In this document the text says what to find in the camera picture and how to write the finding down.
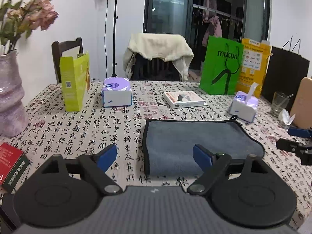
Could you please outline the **black paper bag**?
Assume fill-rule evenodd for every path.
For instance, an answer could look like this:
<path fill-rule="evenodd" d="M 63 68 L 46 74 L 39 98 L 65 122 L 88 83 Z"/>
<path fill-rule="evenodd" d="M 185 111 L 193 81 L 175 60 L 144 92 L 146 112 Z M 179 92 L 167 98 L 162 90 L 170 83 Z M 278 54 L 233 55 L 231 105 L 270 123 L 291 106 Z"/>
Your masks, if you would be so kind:
<path fill-rule="evenodd" d="M 267 73 L 261 95 L 270 103 L 274 93 L 293 95 L 286 110 L 291 111 L 301 80 L 308 75 L 310 61 L 300 54 L 278 47 L 272 47 Z"/>

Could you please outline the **cream cloth on chair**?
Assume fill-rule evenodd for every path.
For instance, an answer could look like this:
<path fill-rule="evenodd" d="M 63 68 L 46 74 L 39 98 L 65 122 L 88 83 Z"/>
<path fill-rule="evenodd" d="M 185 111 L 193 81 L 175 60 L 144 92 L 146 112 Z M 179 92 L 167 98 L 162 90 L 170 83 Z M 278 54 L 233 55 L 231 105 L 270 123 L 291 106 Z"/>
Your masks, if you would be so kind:
<path fill-rule="evenodd" d="M 189 66 L 194 54 L 186 39 L 179 34 L 136 33 L 132 34 L 123 57 L 125 76 L 133 74 L 135 55 L 151 61 L 159 58 L 164 62 L 172 62 L 180 74 L 180 81 L 188 80 Z"/>

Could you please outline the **green mucun paper bag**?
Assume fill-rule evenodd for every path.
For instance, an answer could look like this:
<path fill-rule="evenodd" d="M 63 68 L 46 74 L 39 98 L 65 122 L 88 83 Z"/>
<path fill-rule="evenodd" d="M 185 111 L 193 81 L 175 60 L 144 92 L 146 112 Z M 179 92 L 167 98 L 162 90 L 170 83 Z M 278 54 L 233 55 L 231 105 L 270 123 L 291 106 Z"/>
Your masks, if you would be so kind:
<path fill-rule="evenodd" d="M 210 36 L 199 88 L 209 95 L 233 95 L 242 68 L 243 44 Z"/>

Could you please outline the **left purple tissue pack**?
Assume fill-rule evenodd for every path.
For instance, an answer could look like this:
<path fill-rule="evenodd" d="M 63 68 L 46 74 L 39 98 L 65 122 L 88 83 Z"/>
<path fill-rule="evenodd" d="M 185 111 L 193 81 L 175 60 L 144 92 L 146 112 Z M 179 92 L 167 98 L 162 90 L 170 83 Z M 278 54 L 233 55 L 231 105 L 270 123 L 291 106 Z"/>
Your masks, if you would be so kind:
<path fill-rule="evenodd" d="M 104 107 L 131 106 L 133 91 L 128 78 L 109 77 L 103 82 L 102 100 Z"/>

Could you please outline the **dark wooden chair left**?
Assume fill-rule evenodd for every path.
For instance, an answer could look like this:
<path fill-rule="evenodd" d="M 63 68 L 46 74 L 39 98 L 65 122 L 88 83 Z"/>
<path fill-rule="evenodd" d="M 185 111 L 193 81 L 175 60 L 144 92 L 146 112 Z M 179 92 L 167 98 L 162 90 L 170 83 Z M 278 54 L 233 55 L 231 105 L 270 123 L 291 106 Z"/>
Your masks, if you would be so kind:
<path fill-rule="evenodd" d="M 83 54 L 82 38 L 78 37 L 70 41 L 54 41 L 51 45 L 54 72 L 57 83 L 61 83 L 60 59 L 69 56 L 70 50 L 78 49 L 78 54 Z"/>

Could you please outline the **pink ceramic vase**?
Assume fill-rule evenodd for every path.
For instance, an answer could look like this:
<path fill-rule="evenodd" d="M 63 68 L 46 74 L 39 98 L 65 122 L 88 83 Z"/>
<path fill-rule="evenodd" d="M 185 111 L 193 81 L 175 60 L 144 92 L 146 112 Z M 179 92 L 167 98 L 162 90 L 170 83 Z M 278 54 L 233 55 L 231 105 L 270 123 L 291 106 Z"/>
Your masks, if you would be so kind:
<path fill-rule="evenodd" d="M 14 137 L 28 126 L 22 99 L 25 95 L 19 75 L 17 51 L 1 56 L 1 134 Z"/>

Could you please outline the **purple and grey towel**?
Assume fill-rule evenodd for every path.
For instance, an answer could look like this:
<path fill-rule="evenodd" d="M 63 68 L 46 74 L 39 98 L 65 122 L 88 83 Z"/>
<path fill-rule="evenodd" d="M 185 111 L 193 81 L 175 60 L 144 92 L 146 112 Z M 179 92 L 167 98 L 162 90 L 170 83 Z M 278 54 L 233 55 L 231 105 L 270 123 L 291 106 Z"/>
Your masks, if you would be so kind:
<path fill-rule="evenodd" d="M 144 173 L 149 176 L 195 176 L 210 168 L 218 154 L 244 160 L 264 157 L 263 145 L 253 139 L 234 115 L 225 121 L 148 119 L 142 147 Z"/>

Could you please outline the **purple tissue pack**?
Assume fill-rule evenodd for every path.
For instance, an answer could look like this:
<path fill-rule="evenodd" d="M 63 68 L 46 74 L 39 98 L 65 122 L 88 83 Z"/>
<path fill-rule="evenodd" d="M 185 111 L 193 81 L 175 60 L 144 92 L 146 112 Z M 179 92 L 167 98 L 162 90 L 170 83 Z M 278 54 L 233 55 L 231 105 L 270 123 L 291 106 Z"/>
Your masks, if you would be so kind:
<path fill-rule="evenodd" d="M 102 100 L 104 107 L 131 106 L 133 91 L 128 78 L 109 77 L 103 82 Z"/>
<path fill-rule="evenodd" d="M 254 96 L 258 84 L 254 82 L 248 93 L 238 91 L 229 107 L 229 114 L 236 115 L 238 118 L 252 123 L 258 110 L 259 100 Z"/>

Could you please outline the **black smartphone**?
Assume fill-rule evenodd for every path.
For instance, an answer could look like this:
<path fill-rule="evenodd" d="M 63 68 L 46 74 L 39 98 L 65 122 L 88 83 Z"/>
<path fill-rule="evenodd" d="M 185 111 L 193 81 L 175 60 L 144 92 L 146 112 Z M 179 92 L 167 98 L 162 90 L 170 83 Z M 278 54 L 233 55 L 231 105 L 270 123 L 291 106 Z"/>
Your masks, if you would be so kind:
<path fill-rule="evenodd" d="M 5 193 L 2 198 L 2 208 L 4 212 L 8 215 L 8 217 L 14 222 L 14 224 L 19 227 L 21 225 L 21 222 L 19 220 L 19 217 L 17 216 L 14 206 L 13 206 L 13 199 L 14 195 Z M 1 233 L 2 234 L 10 234 L 13 233 L 12 230 L 6 225 L 6 223 L 1 220 Z"/>

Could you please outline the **red and black box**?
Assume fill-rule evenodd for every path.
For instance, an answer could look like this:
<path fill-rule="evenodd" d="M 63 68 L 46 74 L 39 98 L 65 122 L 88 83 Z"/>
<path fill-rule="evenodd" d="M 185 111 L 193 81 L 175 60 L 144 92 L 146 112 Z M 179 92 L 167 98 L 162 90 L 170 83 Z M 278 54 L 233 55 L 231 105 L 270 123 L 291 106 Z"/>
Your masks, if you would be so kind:
<path fill-rule="evenodd" d="M 0 184 L 7 193 L 11 193 L 14 190 L 29 164 L 30 161 L 23 151 L 7 143 L 1 144 Z"/>

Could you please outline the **white flat product box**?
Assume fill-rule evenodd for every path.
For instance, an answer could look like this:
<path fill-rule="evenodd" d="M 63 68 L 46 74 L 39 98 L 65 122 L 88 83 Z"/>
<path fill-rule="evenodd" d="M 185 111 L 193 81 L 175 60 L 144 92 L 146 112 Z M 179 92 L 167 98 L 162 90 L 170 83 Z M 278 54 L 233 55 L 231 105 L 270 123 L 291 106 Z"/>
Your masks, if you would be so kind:
<path fill-rule="evenodd" d="M 164 92 L 164 100 L 172 109 L 205 106 L 206 102 L 194 91 Z"/>

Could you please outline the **dried pink roses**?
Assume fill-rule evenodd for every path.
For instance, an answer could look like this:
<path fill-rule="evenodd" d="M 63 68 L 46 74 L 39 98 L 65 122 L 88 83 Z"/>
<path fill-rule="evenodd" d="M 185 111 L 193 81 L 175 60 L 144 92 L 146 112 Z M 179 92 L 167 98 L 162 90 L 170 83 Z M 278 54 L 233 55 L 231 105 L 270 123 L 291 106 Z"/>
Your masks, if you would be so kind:
<path fill-rule="evenodd" d="M 52 0 L 1 0 L 1 55 L 15 50 L 22 35 L 29 38 L 39 28 L 46 31 L 58 18 Z"/>

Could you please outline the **yellow-green paper box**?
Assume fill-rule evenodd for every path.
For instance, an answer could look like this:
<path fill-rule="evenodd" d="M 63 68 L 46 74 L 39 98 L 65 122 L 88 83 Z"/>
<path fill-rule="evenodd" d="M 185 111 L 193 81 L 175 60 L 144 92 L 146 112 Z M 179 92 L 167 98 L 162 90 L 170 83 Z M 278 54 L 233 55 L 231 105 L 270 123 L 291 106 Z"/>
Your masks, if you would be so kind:
<path fill-rule="evenodd" d="M 83 109 L 90 90 L 89 53 L 60 58 L 62 95 L 67 112 Z"/>

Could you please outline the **chair with cream cloth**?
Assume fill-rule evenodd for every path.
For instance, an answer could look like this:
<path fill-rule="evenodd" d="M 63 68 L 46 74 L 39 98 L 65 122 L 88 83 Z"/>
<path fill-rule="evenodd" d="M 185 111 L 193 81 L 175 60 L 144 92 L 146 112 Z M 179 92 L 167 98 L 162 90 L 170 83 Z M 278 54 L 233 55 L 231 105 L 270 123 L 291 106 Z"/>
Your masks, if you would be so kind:
<path fill-rule="evenodd" d="M 181 75 L 172 61 L 165 62 L 160 58 L 148 60 L 138 53 L 134 57 L 135 61 L 131 66 L 131 80 L 181 81 Z"/>

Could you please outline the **crumpled white paper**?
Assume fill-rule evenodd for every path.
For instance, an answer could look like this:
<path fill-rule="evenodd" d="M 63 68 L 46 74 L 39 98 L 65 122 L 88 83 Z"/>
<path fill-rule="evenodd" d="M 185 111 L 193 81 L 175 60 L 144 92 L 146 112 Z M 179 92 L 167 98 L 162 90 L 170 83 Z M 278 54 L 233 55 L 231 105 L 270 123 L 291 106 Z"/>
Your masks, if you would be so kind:
<path fill-rule="evenodd" d="M 290 126 L 293 123 L 295 117 L 295 114 L 291 116 L 286 109 L 283 109 L 278 115 L 278 120 L 282 125 Z"/>

